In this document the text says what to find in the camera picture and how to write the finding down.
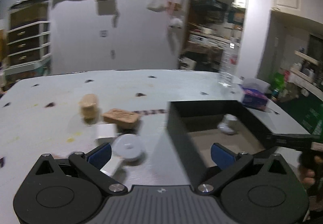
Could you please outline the person's right hand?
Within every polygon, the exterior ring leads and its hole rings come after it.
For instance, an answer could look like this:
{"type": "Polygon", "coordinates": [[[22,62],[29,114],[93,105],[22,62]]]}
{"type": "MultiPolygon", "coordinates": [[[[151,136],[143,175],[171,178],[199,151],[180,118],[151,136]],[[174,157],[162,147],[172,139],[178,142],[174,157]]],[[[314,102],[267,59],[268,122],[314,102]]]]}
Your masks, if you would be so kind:
{"type": "Polygon", "coordinates": [[[320,174],[319,167],[322,165],[322,152],[307,150],[298,158],[299,180],[305,188],[313,186],[316,182],[315,175],[320,174]]]}

